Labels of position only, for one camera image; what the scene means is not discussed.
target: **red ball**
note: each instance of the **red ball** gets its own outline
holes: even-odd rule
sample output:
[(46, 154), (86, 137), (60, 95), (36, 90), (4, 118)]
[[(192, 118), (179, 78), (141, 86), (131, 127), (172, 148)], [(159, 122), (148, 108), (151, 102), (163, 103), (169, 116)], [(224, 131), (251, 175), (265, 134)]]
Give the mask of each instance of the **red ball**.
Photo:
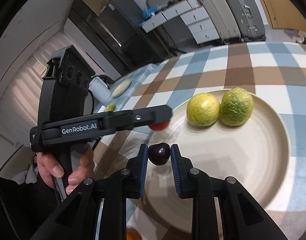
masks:
[(169, 125), (169, 121), (166, 122), (160, 122), (160, 123), (154, 123), (149, 125), (149, 128), (151, 128), (151, 130), (155, 131), (155, 132), (160, 132), (165, 130)]

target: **wooden door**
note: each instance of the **wooden door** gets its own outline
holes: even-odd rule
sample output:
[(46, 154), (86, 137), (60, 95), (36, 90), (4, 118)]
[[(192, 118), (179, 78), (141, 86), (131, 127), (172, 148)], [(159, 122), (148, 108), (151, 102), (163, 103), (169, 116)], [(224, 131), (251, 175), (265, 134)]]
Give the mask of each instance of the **wooden door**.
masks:
[(270, 26), (306, 31), (306, 20), (290, 0), (260, 0)]

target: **screw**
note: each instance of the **screw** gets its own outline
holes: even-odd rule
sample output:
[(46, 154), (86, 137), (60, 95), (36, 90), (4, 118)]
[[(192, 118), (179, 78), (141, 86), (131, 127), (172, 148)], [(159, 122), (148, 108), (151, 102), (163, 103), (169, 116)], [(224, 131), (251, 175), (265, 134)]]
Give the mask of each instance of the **screw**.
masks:
[(93, 179), (92, 178), (86, 178), (86, 179), (83, 180), (83, 183), (85, 185), (90, 185), (90, 184), (93, 183)]
[(122, 175), (127, 175), (127, 174), (130, 173), (130, 170), (127, 169), (127, 168), (124, 168), (124, 169), (121, 169), (120, 173), (121, 173)]
[(230, 183), (230, 184), (235, 184), (236, 179), (234, 177), (228, 177), (227, 182)]
[(194, 174), (194, 175), (197, 175), (197, 174), (200, 173), (200, 170), (197, 169), (197, 168), (191, 168), (191, 169), (190, 169), (190, 173), (192, 173), (192, 174)]

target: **curtain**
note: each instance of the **curtain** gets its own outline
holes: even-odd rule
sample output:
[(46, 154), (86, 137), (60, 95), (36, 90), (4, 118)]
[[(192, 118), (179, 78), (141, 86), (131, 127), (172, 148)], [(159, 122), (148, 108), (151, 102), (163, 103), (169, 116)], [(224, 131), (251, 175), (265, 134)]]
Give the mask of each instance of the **curtain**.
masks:
[[(47, 62), (53, 52), (73, 43), (62, 31), (52, 36), (20, 67), (0, 99), (1, 123), (10, 135), (27, 147), (30, 147), (30, 129), (37, 125), (42, 77)], [(74, 46), (81, 53), (80, 47)]]

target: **table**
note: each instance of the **table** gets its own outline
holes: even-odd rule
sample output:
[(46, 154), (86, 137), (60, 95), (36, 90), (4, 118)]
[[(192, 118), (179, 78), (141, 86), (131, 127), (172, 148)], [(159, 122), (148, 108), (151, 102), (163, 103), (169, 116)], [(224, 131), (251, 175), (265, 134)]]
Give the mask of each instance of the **table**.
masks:
[[(174, 109), (194, 94), (240, 86), (280, 114), (290, 137), (290, 164), (279, 194), (266, 210), (289, 240), (297, 240), (306, 230), (306, 45), (254, 42), (220, 46), (137, 71), (127, 76), (133, 87), (122, 98), (110, 99), (118, 110), (163, 104)], [(151, 135), (148, 127), (138, 127), (103, 137), (94, 152), (96, 178), (124, 168)], [(190, 239), (163, 221), (145, 197), (127, 200), (126, 213), (127, 226), (137, 229), (143, 240)]]

